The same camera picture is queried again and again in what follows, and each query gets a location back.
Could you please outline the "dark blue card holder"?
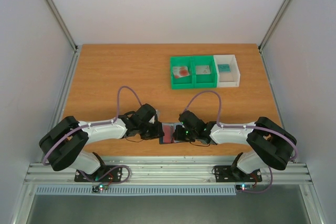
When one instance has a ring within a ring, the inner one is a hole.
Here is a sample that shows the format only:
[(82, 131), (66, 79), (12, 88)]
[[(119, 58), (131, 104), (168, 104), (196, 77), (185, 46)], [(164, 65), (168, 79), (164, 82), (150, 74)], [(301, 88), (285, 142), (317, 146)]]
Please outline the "dark blue card holder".
[(159, 138), (159, 144), (177, 144), (177, 143), (184, 143), (187, 142), (187, 140), (178, 140), (173, 136), (173, 133), (176, 131), (177, 126), (182, 126), (182, 123), (162, 123), (162, 129), (164, 136)]

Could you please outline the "plain red card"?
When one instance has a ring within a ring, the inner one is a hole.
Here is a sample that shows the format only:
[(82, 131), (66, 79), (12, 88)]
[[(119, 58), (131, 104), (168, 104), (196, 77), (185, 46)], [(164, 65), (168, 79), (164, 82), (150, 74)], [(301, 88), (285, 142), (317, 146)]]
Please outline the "plain red card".
[(171, 125), (164, 125), (163, 126), (163, 132), (164, 132), (164, 136), (163, 136), (163, 143), (164, 144), (170, 144), (173, 143), (173, 133), (174, 133), (174, 126)]

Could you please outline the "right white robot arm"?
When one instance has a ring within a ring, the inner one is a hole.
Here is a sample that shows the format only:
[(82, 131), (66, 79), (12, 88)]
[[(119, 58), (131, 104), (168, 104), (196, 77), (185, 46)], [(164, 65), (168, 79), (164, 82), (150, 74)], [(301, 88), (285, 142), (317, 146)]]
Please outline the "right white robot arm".
[(298, 155), (295, 137), (264, 116), (245, 124), (205, 123), (187, 110), (180, 114), (172, 136), (180, 142), (250, 146), (251, 151), (239, 153), (224, 172), (235, 182), (242, 182), (249, 174), (265, 167), (285, 170), (288, 162)]

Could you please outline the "teal card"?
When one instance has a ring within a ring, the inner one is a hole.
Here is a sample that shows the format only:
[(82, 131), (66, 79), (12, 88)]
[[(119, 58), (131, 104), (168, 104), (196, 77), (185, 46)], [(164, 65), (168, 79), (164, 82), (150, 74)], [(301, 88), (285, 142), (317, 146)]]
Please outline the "teal card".
[(231, 72), (229, 64), (218, 64), (217, 67), (219, 73)]

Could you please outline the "green bin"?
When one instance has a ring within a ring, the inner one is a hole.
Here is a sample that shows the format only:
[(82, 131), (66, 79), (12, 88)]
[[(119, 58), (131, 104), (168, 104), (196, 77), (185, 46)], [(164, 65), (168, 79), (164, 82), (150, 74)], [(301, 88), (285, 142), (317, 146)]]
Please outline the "green bin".
[(218, 76), (214, 56), (193, 56), (192, 60), (194, 88), (216, 88)]
[(194, 70), (192, 56), (175, 56), (170, 58), (171, 88), (194, 88)]

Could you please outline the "white bin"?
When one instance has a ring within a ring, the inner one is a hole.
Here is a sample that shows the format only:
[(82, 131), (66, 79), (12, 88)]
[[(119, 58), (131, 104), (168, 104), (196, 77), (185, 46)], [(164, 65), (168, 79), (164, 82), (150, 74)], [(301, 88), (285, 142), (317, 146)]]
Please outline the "white bin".
[(239, 87), (240, 71), (235, 55), (214, 55), (218, 88)]

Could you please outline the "right circuit board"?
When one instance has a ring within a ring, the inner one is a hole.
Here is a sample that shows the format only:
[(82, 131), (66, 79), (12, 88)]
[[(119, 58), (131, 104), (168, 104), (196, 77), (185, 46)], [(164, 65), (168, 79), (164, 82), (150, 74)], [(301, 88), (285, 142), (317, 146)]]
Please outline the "right circuit board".
[(237, 191), (248, 191), (248, 190), (252, 190), (256, 187), (256, 185), (249, 185), (249, 184), (240, 184), (240, 185), (236, 185), (236, 190)]

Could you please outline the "circuit board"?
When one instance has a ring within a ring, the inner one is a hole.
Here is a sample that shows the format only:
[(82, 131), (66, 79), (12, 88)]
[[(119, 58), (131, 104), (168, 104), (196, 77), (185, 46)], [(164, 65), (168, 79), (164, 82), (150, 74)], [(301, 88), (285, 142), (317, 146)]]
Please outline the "circuit board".
[(100, 184), (100, 185), (96, 185), (96, 186), (92, 186), (92, 193), (101, 193), (103, 191), (108, 190), (109, 185), (106, 184)]
[(237, 191), (248, 191), (248, 190), (252, 190), (256, 187), (256, 185), (249, 185), (249, 184), (240, 184), (240, 185), (236, 185), (236, 190)]

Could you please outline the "left circuit board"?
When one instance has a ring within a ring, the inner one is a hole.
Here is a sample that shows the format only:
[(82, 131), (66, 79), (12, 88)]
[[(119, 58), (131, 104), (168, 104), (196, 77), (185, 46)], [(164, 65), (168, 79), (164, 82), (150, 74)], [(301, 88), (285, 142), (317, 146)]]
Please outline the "left circuit board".
[(96, 186), (92, 186), (92, 193), (101, 193), (103, 191), (108, 190), (109, 185), (106, 184), (100, 184), (100, 185), (96, 185)]

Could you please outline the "aluminium front rail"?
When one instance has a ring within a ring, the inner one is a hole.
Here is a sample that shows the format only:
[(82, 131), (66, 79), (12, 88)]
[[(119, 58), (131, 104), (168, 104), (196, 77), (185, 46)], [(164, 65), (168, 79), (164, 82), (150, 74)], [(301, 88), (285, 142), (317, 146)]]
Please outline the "aluminium front rail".
[[(231, 165), (233, 156), (105, 156), (107, 165), (127, 165), (131, 170), (129, 185), (205, 185), (215, 184), (212, 169)], [(290, 162), (285, 170), (261, 170), (261, 185), (272, 180), (275, 185), (311, 185), (307, 165)], [(24, 184), (73, 184), (75, 170), (55, 172), (41, 163), (31, 163)]]

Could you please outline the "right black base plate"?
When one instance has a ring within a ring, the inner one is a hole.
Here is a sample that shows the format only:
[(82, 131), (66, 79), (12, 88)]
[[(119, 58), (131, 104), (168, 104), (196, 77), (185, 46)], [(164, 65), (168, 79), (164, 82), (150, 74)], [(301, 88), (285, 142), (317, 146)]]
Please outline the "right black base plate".
[(231, 169), (228, 165), (217, 165), (212, 168), (212, 174), (215, 176), (217, 183), (226, 182), (262, 182), (260, 170), (255, 170), (251, 174), (245, 174), (237, 169)]

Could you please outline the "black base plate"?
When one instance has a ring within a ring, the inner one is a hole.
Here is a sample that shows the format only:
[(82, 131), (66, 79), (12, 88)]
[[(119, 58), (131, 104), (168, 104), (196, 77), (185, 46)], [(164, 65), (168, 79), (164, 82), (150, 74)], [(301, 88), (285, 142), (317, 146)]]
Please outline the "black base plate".
[(215, 176), (217, 183), (226, 182), (262, 182), (260, 170), (255, 170), (251, 174), (245, 174), (237, 169), (231, 169), (228, 165), (217, 165), (212, 168), (212, 174)]
[(104, 170), (96, 171), (92, 175), (76, 170), (74, 181), (83, 183), (103, 183), (120, 184), (126, 182), (131, 175), (128, 166), (125, 165), (107, 165)]

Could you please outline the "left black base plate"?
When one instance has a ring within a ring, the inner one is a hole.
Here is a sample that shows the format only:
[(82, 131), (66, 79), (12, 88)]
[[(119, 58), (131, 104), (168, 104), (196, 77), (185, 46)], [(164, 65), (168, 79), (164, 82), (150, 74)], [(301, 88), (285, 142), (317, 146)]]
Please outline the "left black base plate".
[(76, 170), (74, 181), (83, 183), (103, 183), (120, 184), (126, 182), (131, 175), (128, 166), (125, 165), (107, 165), (104, 170), (96, 171), (92, 175)]

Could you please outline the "left aluminium frame post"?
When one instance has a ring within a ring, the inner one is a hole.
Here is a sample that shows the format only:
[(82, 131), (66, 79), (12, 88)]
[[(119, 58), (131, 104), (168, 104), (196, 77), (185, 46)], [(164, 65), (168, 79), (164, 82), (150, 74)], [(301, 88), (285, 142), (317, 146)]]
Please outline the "left aluminium frame post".
[(64, 19), (62, 18), (55, 2), (53, 0), (45, 0), (47, 6), (49, 7), (50, 11), (52, 12), (53, 16), (55, 17), (58, 25), (60, 26), (62, 32), (64, 33), (65, 37), (67, 38), (72, 50), (76, 52), (78, 50), (78, 45), (76, 44), (75, 40), (73, 39)]

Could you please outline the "aluminium frame post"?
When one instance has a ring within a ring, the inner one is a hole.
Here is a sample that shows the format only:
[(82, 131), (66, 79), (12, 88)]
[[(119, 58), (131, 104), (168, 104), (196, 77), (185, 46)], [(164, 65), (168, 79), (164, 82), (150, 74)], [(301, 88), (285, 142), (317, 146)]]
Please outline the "aluminium frame post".
[(64, 33), (65, 37), (67, 38), (72, 50), (76, 52), (78, 50), (78, 45), (76, 44), (75, 40), (73, 39), (64, 19), (62, 18), (55, 2), (53, 0), (45, 0), (47, 6), (49, 7), (50, 11), (52, 12), (53, 16), (55, 17), (58, 25), (60, 26), (62, 32)]
[(269, 42), (271, 36), (275, 32), (277, 26), (279, 25), (280, 21), (282, 20), (284, 14), (286, 13), (286, 11), (289, 8), (292, 1), (293, 0), (283, 0), (281, 2), (278, 11), (276, 12), (270, 26), (268, 27), (263, 39), (261, 40), (261, 42), (258, 46), (258, 50), (259, 50), (260, 54), (262, 54), (263, 49), (265, 48), (265, 46)]

